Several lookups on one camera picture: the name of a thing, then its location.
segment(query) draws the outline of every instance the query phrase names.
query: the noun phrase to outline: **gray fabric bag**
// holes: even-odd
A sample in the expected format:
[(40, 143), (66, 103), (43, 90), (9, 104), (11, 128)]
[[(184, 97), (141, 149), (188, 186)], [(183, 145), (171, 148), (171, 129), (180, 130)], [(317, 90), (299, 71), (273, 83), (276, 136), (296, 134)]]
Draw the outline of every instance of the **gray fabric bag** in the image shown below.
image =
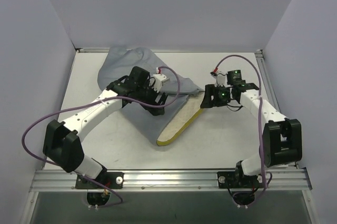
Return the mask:
[[(156, 67), (166, 64), (160, 60), (148, 48), (136, 48), (127, 50), (124, 47), (113, 46), (98, 72), (97, 82), (101, 90), (104, 90), (111, 82), (119, 79), (124, 75), (129, 75), (134, 66), (139, 66), (150, 72), (150, 75), (155, 74)], [(176, 94), (177, 80), (172, 72), (163, 70), (163, 74), (170, 78), (161, 92), (169, 94), (166, 103), (169, 103)], [(174, 118), (177, 112), (187, 102), (189, 95), (197, 95), (202, 91), (195, 85), (191, 79), (179, 76), (181, 89), (180, 96), (171, 105), (165, 107), (163, 116), (152, 116), (148, 111), (144, 110), (139, 104), (131, 103), (121, 109), (122, 114), (145, 136), (152, 144), (156, 144), (156, 140), (161, 132)]]

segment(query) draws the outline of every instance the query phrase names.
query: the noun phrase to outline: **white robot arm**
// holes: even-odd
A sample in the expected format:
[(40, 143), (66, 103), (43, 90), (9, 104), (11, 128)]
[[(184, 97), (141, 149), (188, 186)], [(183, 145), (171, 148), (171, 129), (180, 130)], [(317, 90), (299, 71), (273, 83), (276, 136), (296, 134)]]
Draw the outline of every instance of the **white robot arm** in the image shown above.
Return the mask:
[[(148, 71), (134, 67), (129, 76), (109, 84), (92, 102), (96, 105), (80, 110), (64, 121), (50, 122), (46, 129), (44, 154), (66, 172), (75, 171), (104, 182), (102, 176), (106, 172), (105, 167), (84, 154), (81, 142), (106, 117), (131, 102), (126, 99), (113, 99), (114, 97), (123, 96), (147, 104), (163, 105), (167, 95), (163, 93), (158, 102), (156, 99), (161, 87), (168, 80), (163, 74), (154, 74), (150, 77)], [(164, 108), (144, 108), (152, 115), (164, 114)]]
[[(259, 88), (254, 83), (246, 83), (241, 78), (241, 71), (229, 71), (226, 74), (216, 69), (211, 72), (216, 84), (205, 86), (205, 97), (201, 108), (226, 106), (236, 100), (251, 114), (259, 118)], [(301, 124), (298, 120), (290, 120), (275, 109), (266, 99), (262, 101), (261, 123), (263, 129), (263, 154), (266, 168), (299, 161), (302, 158)], [(241, 176), (256, 176), (261, 173), (260, 153), (240, 161), (236, 168)]]

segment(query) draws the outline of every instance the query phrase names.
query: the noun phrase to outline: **white platform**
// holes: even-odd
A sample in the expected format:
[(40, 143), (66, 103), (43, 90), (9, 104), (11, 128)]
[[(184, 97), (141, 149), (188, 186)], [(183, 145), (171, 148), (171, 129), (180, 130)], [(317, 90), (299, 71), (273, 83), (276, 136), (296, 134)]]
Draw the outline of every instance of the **white platform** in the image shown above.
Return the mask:
[[(99, 94), (97, 73), (107, 53), (77, 53), (62, 108), (93, 101)], [(229, 53), (156, 53), (178, 74), (191, 78), (204, 88), (214, 83), (210, 76), (217, 62)], [(256, 67), (253, 53), (241, 53)], [(239, 58), (222, 63), (220, 70), (240, 69), (243, 79), (257, 85), (252, 67)], [(264, 86), (262, 95), (267, 99)], [(75, 112), (61, 114), (63, 120)], [(231, 112), (226, 107), (208, 109), (175, 142), (158, 147), (150, 144), (120, 112), (98, 125), (82, 143), (84, 152), (108, 169), (190, 169), (233, 168), (259, 147), (257, 120), (242, 109)], [(46, 164), (45, 169), (58, 169)]]

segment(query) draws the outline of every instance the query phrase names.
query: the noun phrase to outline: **cable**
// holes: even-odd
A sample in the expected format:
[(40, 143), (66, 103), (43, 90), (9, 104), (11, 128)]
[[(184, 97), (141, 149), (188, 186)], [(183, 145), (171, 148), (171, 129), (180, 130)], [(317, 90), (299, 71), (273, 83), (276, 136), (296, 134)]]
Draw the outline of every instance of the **cable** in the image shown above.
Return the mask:
[(259, 110), (258, 110), (258, 115), (257, 115), (257, 124), (259, 126), (259, 142), (260, 142), (260, 147), (259, 147), (259, 154), (260, 154), (260, 159), (261, 159), (261, 176), (262, 176), (262, 184), (263, 184), (263, 188), (264, 190), (267, 189), (267, 180), (266, 180), (266, 177), (265, 177), (265, 168), (264, 168), (264, 153), (263, 153), (263, 139), (262, 139), (262, 102), (263, 102), (263, 99), (261, 97), (261, 91), (262, 91), (262, 84), (261, 84), (261, 77), (260, 77), (260, 74), (259, 74), (259, 71), (257, 70), (257, 68), (255, 67), (255, 65), (250, 61), (248, 60), (246, 57), (242, 56), (242, 55), (238, 55), (238, 54), (231, 54), (231, 55), (228, 55), (226, 56), (225, 58), (221, 59), (218, 64), (216, 65), (215, 69), (213, 72), (216, 72), (217, 69), (219, 68), (220, 64), (228, 59), (228, 58), (231, 58), (231, 57), (238, 57), (238, 58), (241, 58), (241, 59), (244, 59), (245, 61), (247, 61), (255, 70), (256, 74), (257, 74), (257, 79), (259, 81), (259, 100), (260, 100), (260, 105), (259, 105)]
[(119, 195), (117, 192), (115, 192), (114, 190), (110, 189), (109, 187), (95, 181), (94, 179), (90, 178), (90, 177), (87, 177), (87, 176), (84, 176), (84, 175), (81, 175), (78, 173), (79, 176), (81, 176), (83, 179), (87, 180), (87, 181), (90, 181), (91, 183), (94, 183), (96, 185), (98, 185), (99, 187), (102, 187), (103, 189), (105, 190), (108, 190), (109, 192), (111, 192), (113, 195), (115, 195), (116, 197), (118, 197), (120, 200), (119, 202), (114, 202), (114, 203), (109, 203), (109, 204), (105, 204), (103, 206), (97, 206), (97, 208), (105, 208), (105, 207), (112, 207), (112, 206), (116, 206), (118, 204), (122, 204), (123, 203), (123, 198), (121, 197), (121, 195)]
[(241, 110), (242, 108), (243, 108), (243, 106), (241, 105), (241, 106), (233, 106), (233, 105), (230, 105), (230, 104), (228, 104), (227, 105), (227, 108), (229, 109), (229, 110), (231, 110), (232, 112), (238, 112), (239, 110)]
[[(267, 182), (267, 186), (269, 186), (270, 182), (273, 179), (273, 174), (271, 172), (268, 172), (268, 171), (266, 173), (270, 174), (270, 177), (269, 177), (268, 182)], [(244, 200), (248, 199), (251, 195), (255, 194), (259, 188), (256, 188), (255, 190), (252, 190), (251, 192), (242, 192), (242, 191), (239, 191), (239, 192), (235, 192), (235, 193), (232, 193), (230, 191), (229, 187), (227, 187), (227, 189), (228, 189), (228, 192), (230, 193), (230, 195), (232, 197), (233, 202), (235, 204), (237, 204), (238, 207), (245, 207), (245, 208), (248, 208), (248, 206), (251, 206), (252, 204), (254, 204), (266, 191), (266, 189), (263, 188), (263, 191), (255, 198), (255, 200), (253, 202), (244, 205), (244, 204), (241, 204), (241, 202), (237, 202), (235, 200), (235, 197), (238, 196), (238, 195), (240, 195), (240, 194), (247, 194), (247, 196), (242, 200), (242, 201), (244, 201)]]
[[(151, 108), (164, 108), (166, 106), (169, 106), (170, 104), (172, 104), (179, 96), (179, 93), (180, 93), (180, 80), (179, 80), (179, 77), (177, 75), (177, 73), (171, 69), (170, 67), (167, 67), (167, 66), (161, 66), (159, 67), (159, 69), (167, 69), (167, 70), (170, 70), (174, 76), (176, 77), (177, 79), (177, 84), (178, 84), (178, 87), (177, 87), (177, 93), (174, 97), (174, 99), (167, 103), (167, 104), (162, 104), (162, 105), (151, 105), (151, 104), (147, 104), (147, 103), (144, 103), (142, 101), (138, 101), (136, 99), (132, 99), (132, 98), (128, 98), (128, 97), (125, 97), (125, 96), (114, 96), (114, 97), (111, 97), (111, 98), (106, 98), (106, 99), (103, 99), (103, 100), (100, 100), (100, 101), (96, 101), (96, 102), (93, 102), (93, 103), (90, 103), (90, 104), (86, 104), (86, 105), (81, 105), (81, 106), (77, 106), (77, 107), (73, 107), (73, 108), (68, 108), (68, 109), (63, 109), (63, 110), (60, 110), (60, 111), (57, 111), (57, 112), (53, 112), (53, 113), (50, 113), (48, 115), (45, 115), (43, 117), (41, 117), (40, 119), (38, 119), (37, 121), (35, 121), (33, 124), (31, 124), (23, 133), (22, 135), (22, 138), (21, 138), (21, 144), (22, 144), (22, 147), (23, 149), (32, 157), (40, 160), (40, 161), (43, 161), (43, 162), (46, 162), (46, 163), (50, 163), (50, 164), (53, 164), (53, 165), (56, 165), (58, 166), (55, 162), (52, 162), (52, 161), (49, 161), (49, 160), (46, 160), (44, 158), (41, 158), (39, 156), (37, 156), (36, 154), (32, 153), (27, 145), (26, 145), (26, 142), (25, 142), (25, 139), (26, 139), (26, 136), (28, 134), (28, 132), (34, 127), (36, 126), (37, 124), (39, 124), (40, 122), (44, 121), (45, 119), (48, 119), (52, 116), (55, 116), (55, 115), (58, 115), (58, 114), (61, 114), (61, 113), (64, 113), (64, 112), (70, 112), (70, 111), (76, 111), (76, 110), (80, 110), (80, 109), (84, 109), (84, 108), (88, 108), (88, 107), (91, 107), (91, 106), (94, 106), (94, 105), (97, 105), (97, 104), (100, 104), (102, 101), (105, 102), (105, 101), (109, 101), (109, 100), (115, 100), (115, 99), (122, 99), (122, 100), (127, 100), (127, 101), (130, 101), (130, 102), (135, 102), (135, 103), (138, 103), (140, 105), (143, 105), (143, 106), (147, 106), (147, 107), (151, 107)], [(109, 204), (108, 206), (114, 206), (116, 204), (121, 204), (123, 202), (123, 198), (115, 191), (113, 191), (112, 189), (110, 189), (109, 187), (87, 177), (86, 175), (83, 175), (83, 174), (80, 174), (84, 179), (87, 179), (89, 180), (90, 182), (108, 190), (109, 192), (111, 192), (112, 194), (116, 195), (119, 199), (120, 199), (120, 202), (118, 203), (111, 203)]]

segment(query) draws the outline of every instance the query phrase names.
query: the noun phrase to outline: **glass panel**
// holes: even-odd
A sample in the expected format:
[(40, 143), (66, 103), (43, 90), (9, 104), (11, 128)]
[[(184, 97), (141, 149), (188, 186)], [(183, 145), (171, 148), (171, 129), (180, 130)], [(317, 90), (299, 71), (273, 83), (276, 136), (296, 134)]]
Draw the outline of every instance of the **glass panel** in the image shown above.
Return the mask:
[(96, 211), (85, 193), (40, 192), (31, 223), (310, 223), (301, 191), (268, 191), (247, 210), (226, 190), (122, 195), (124, 204)]

